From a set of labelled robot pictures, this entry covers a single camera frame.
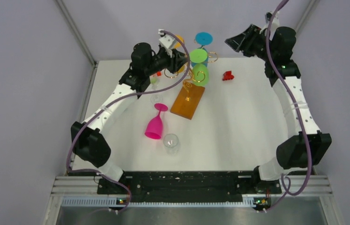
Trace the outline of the yellow plastic wine glass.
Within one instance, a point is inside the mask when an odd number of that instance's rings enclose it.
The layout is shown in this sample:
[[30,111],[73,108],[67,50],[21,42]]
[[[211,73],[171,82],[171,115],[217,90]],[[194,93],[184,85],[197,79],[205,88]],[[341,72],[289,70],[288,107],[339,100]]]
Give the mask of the yellow plastic wine glass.
[[[180,35],[175,35],[179,40],[174,39],[174,44],[172,45],[172,54],[175,54],[175,51],[177,51],[177,53],[180,53],[180,51],[178,51],[178,48],[182,47],[182,43],[184,43],[184,39],[182,36]],[[181,72],[183,72],[185,69],[185,62],[183,64],[181,64],[180,67],[177,67],[177,70],[173,73],[173,74],[179,74]]]

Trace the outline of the green plastic wine glass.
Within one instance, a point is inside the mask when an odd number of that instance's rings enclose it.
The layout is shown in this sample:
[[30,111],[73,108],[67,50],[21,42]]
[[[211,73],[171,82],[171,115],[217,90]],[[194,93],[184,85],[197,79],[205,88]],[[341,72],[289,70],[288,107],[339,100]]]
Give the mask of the green plastic wine glass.
[[204,49],[194,49],[190,53],[192,80],[194,85],[204,87],[209,82],[209,70],[205,65],[208,53]]

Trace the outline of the blue plastic wine glass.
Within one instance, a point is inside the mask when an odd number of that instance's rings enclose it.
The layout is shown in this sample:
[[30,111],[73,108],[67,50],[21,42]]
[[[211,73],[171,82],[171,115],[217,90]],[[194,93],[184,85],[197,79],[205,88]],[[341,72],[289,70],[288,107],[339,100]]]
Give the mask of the blue plastic wine glass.
[[194,40],[199,47],[190,52],[191,66],[194,67],[197,64],[203,64],[206,66],[209,61],[209,53],[205,46],[213,42],[213,37],[208,32],[199,32],[196,34]]

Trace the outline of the gold wire glass rack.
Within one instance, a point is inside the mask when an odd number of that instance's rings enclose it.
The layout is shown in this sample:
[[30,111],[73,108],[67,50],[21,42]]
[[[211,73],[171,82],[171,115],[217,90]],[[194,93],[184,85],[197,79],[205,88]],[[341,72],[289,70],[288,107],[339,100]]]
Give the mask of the gold wire glass rack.
[[[218,60],[218,55],[216,52],[209,53],[209,63],[216,62]],[[183,118],[191,120],[194,116],[194,113],[198,107],[198,104],[204,94],[205,86],[196,86],[192,80],[192,66],[190,67],[187,76],[182,80],[182,88],[176,97],[170,112],[181,116]]]

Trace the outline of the pink plastic wine glass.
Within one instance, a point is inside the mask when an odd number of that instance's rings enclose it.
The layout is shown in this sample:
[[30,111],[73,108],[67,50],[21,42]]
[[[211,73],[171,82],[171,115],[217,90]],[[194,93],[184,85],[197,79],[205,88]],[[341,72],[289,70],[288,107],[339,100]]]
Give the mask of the pink plastic wine glass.
[[144,134],[150,139],[159,140],[162,138],[164,129],[160,114],[168,111],[168,107],[162,103],[156,103],[154,107],[158,110],[158,114],[149,121]]

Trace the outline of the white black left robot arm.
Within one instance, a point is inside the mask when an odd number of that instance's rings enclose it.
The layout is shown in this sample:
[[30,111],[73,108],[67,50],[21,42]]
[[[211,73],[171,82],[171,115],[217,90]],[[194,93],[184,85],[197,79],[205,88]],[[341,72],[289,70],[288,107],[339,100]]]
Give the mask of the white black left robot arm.
[[75,154],[93,165],[90,172],[98,173],[109,180],[108,187],[116,194],[124,192],[126,181],[121,178],[123,170],[115,165],[110,157],[112,150],[101,134],[104,127],[112,126],[115,120],[143,94],[150,85],[150,76],[162,70],[178,72],[189,62],[189,52],[182,41],[181,52],[170,45],[171,53],[164,44],[159,45],[158,52],[152,50],[145,42],[133,47],[131,62],[127,71],[120,78],[115,90],[108,99],[84,122],[74,122],[71,126],[72,143],[70,154]]

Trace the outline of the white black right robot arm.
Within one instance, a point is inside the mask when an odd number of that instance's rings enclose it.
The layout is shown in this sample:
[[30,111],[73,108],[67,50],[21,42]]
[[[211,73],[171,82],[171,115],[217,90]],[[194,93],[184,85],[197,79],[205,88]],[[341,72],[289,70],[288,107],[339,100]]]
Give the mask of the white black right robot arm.
[[331,135],[323,133],[314,121],[303,94],[300,70],[291,59],[296,40],[295,30],[282,26],[267,44],[265,31],[253,24],[225,40],[235,52],[265,62],[265,75],[280,101],[287,124],[288,139],[276,148],[270,161],[254,169],[256,177],[251,180],[251,188],[256,193],[264,193],[269,181],[278,180],[283,174],[308,168],[307,144],[311,163],[317,165],[332,143]]

